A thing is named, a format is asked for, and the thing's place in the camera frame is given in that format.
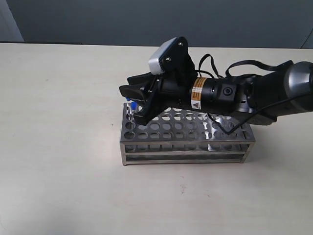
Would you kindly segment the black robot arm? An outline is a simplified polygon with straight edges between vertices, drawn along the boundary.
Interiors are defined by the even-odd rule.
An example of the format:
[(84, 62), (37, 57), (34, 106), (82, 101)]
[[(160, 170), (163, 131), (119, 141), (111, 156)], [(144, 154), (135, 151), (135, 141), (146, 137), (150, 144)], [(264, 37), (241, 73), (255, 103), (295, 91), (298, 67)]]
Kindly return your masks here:
[(179, 70), (128, 78), (120, 86), (123, 97), (135, 101), (141, 110), (134, 115), (138, 124), (147, 124), (167, 108), (234, 117), (255, 125), (270, 125), (280, 116), (313, 109), (313, 65), (287, 61), (268, 66), (255, 60), (237, 62), (254, 65), (266, 75), (199, 77), (193, 64)]

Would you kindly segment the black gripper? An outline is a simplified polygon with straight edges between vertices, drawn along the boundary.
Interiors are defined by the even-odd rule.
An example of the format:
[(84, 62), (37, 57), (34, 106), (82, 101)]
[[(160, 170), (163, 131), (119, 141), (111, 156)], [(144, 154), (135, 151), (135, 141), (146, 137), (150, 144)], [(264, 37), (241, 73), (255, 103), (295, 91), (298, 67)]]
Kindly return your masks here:
[(178, 85), (174, 77), (162, 76), (159, 82), (151, 72), (127, 78), (119, 87), (123, 97), (142, 105), (135, 114), (138, 124), (146, 125), (167, 108), (232, 115), (238, 109), (243, 86), (229, 79), (192, 77)]

